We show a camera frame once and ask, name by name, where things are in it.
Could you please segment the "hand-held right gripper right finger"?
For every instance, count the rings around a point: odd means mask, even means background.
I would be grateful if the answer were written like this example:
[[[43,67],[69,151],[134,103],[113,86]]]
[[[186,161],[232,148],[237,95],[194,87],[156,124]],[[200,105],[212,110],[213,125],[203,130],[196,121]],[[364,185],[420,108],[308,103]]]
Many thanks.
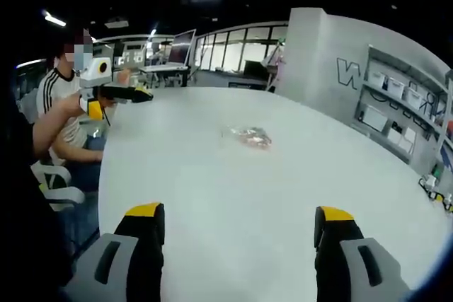
[[[314,248],[318,301],[403,301],[410,294],[399,262],[346,211],[316,208]]]

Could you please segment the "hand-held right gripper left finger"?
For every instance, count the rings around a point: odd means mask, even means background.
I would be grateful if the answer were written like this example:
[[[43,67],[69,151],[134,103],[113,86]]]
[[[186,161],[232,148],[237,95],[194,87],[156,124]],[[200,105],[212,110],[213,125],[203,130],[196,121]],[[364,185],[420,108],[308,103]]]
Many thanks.
[[[165,241],[164,204],[128,210],[76,263],[63,288],[68,301],[160,301]]]

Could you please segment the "person's left hand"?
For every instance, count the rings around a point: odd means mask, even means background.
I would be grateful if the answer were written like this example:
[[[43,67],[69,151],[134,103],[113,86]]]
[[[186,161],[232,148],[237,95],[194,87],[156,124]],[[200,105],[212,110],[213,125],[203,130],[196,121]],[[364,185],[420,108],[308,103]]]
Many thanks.
[[[67,117],[79,117],[85,113],[80,100],[80,92],[73,93],[60,100],[59,104]]]

